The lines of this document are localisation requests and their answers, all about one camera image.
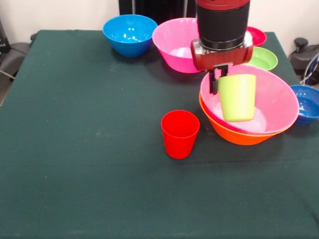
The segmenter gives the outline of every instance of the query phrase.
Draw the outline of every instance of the black robot cylinder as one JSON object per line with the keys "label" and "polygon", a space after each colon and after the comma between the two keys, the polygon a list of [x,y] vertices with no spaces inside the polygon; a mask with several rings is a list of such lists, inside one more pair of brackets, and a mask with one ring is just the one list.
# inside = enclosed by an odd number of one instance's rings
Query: black robot cylinder
{"label": "black robot cylinder", "polygon": [[209,10],[197,5],[197,24],[201,44],[212,50],[240,46],[248,24],[250,2],[231,10]]}

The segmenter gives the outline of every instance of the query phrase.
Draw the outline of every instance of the red cup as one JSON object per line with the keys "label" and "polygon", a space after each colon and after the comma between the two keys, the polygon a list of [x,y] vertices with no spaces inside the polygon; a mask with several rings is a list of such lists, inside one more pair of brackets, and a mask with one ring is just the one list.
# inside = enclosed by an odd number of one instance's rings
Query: red cup
{"label": "red cup", "polygon": [[190,155],[199,130],[198,118],[188,111],[172,111],[161,120],[166,153],[174,159]]}

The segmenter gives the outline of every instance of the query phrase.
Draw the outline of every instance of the white wall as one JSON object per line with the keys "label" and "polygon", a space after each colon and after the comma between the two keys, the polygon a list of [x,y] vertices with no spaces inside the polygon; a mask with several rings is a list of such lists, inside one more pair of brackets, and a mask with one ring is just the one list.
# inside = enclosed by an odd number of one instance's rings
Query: white wall
{"label": "white wall", "polygon": [[[287,54],[303,36],[319,43],[319,0],[251,0],[249,25],[276,32]],[[119,14],[118,0],[0,0],[11,43],[29,41],[40,29],[102,29]]]}

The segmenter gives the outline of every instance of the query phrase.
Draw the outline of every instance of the plastic cup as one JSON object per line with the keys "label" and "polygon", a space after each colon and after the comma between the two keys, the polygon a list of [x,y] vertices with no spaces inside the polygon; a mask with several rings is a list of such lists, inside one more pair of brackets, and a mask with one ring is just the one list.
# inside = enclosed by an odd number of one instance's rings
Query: plastic cup
{"label": "plastic cup", "polygon": [[174,159],[188,157],[199,130],[198,118],[188,111],[172,111],[161,120],[166,153]]}
{"label": "plastic cup", "polygon": [[225,121],[249,121],[254,118],[255,75],[242,74],[220,77],[218,91]]}

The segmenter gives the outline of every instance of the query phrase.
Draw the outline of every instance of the orange bowl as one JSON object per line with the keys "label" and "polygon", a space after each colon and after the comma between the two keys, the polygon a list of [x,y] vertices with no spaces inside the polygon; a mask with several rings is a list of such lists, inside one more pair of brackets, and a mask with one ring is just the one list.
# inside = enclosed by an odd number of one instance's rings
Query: orange bowl
{"label": "orange bowl", "polygon": [[201,97],[201,94],[199,94],[199,103],[200,106],[202,108],[202,110],[204,111],[205,115],[208,117],[210,123],[212,124],[213,128],[215,129],[215,131],[225,140],[234,143],[234,144],[238,144],[238,145],[254,145],[254,144],[258,144],[261,143],[279,133],[282,133],[283,131],[280,132],[276,132],[273,134],[267,134],[267,135],[256,135],[256,134],[244,134],[244,133],[239,133],[236,131],[233,131],[231,129],[228,129],[222,125],[220,125],[219,123],[217,123],[215,120],[213,120],[208,112],[208,109]]}

